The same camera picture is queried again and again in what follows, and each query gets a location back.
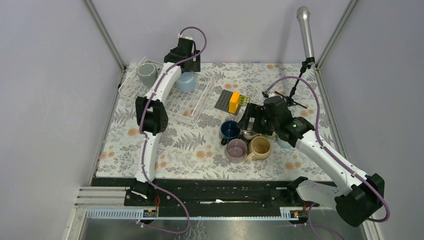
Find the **small white cup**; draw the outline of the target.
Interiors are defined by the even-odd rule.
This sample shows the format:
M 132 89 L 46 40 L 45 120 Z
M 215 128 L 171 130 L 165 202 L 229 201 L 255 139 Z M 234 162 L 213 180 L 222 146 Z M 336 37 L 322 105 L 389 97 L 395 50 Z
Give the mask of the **small white cup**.
M 277 142 L 278 146 L 280 146 L 283 149 L 292 148 L 292 146 L 287 141 L 280 139 L 278 136 L 276 137 L 276 142 Z

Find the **beige ceramic teapot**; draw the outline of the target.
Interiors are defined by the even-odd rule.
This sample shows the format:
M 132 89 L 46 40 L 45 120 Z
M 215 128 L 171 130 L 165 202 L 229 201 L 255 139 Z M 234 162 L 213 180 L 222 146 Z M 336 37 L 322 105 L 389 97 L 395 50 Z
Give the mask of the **beige ceramic teapot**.
M 245 161 L 263 161 L 269 158 L 271 153 L 271 142 L 263 136 L 257 136 L 248 145 L 248 154 Z

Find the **light blue cup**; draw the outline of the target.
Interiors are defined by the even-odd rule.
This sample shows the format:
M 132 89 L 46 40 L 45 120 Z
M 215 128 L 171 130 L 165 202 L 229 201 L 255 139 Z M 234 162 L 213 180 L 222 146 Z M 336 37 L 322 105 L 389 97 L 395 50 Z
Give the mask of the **light blue cup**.
M 176 80 L 177 88 L 183 93 L 193 92 L 196 88 L 196 77 L 194 72 L 184 72 Z

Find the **dark blue mug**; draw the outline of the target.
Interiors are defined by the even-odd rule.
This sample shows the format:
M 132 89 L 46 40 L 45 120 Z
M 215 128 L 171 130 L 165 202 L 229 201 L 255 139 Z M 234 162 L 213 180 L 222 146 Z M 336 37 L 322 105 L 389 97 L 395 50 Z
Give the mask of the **dark blue mug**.
M 240 136 L 241 129 L 238 127 L 238 123 L 236 121 L 227 120 L 221 124 L 220 132 L 222 134 L 220 144 L 224 146 L 231 140 L 237 139 Z

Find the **mauve pink cup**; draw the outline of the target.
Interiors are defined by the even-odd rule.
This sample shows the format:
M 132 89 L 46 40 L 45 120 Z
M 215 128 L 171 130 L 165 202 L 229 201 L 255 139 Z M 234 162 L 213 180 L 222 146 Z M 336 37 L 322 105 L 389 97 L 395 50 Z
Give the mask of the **mauve pink cup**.
M 232 139 L 225 150 L 226 158 L 234 164 L 243 162 L 248 153 L 248 145 L 242 139 Z

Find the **light green mug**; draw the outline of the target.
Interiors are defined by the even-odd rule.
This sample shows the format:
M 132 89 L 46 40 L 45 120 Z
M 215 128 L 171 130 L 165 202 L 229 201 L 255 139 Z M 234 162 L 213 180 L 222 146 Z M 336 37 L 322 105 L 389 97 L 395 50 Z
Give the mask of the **light green mug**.
M 263 136 L 267 139 L 273 139 L 277 136 L 277 134 L 275 132 L 273 132 L 271 135 L 264 134 Z

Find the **cream brown steel tumbler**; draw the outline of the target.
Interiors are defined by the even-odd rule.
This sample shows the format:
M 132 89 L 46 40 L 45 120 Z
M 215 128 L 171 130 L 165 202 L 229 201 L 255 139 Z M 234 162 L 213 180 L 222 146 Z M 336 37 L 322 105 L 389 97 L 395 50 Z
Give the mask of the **cream brown steel tumbler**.
M 259 134 L 253 130 L 244 130 L 242 133 L 242 137 L 244 140 L 251 141 L 255 137 L 257 137 Z

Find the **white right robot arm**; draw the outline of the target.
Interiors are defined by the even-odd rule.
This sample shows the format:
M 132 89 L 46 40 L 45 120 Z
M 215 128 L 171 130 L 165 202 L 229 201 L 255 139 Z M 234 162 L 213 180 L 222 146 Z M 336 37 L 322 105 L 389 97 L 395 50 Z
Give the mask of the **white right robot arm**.
M 384 179 L 377 173 L 367 174 L 335 151 L 308 120 L 293 117 L 283 98 L 269 97 L 263 105 L 248 103 L 237 126 L 245 130 L 251 119 L 254 132 L 276 133 L 279 139 L 313 160 L 335 184 L 329 186 L 298 177 L 286 193 L 291 205 L 299 206 L 306 201 L 331 208 L 352 227 L 370 220 L 386 205 Z

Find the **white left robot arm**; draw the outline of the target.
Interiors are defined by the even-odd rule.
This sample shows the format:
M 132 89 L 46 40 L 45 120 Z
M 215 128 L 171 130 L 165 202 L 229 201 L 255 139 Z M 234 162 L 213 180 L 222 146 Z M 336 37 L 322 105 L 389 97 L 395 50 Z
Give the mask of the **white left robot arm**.
M 168 94 L 182 73 L 200 71 L 201 52 L 196 49 L 192 37 L 179 37 L 177 47 L 171 49 L 165 56 L 162 70 L 151 89 L 135 100 L 137 124 L 143 140 L 134 176 L 135 183 L 130 189 L 144 206 L 152 204 L 155 200 L 155 190 L 151 181 L 155 178 L 155 162 L 160 138 L 169 123 L 165 109 Z

